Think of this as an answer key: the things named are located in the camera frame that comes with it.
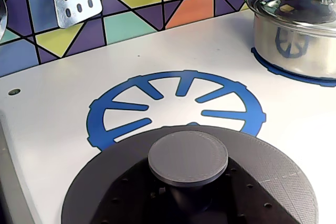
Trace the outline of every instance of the metal ladle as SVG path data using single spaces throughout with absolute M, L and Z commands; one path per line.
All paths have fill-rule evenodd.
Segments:
M 7 26 L 7 6 L 4 0 L 0 0 L 0 40 L 5 34 Z

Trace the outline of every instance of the pot lid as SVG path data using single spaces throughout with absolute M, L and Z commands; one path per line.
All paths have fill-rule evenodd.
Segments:
M 336 36 L 336 0 L 247 0 L 256 13 L 277 24 L 324 36 Z

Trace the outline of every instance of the orange tile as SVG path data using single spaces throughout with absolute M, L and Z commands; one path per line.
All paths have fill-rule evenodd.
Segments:
M 214 0 L 184 0 L 166 28 L 180 26 L 214 16 Z

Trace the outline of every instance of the stovetop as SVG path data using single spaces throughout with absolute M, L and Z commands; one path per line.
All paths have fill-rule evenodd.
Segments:
M 319 223 L 329 223 L 336 89 L 273 74 L 252 47 L 253 14 L 244 11 L 1 78 L 0 121 L 34 222 L 60 224 L 71 182 L 111 144 L 200 124 L 257 136 L 287 154 L 315 190 Z M 13 89 L 20 93 L 8 95 Z

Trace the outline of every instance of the toy kitchen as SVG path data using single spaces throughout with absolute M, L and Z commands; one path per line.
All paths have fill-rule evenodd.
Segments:
M 6 223 L 334 223 L 335 3 L 0 0 Z

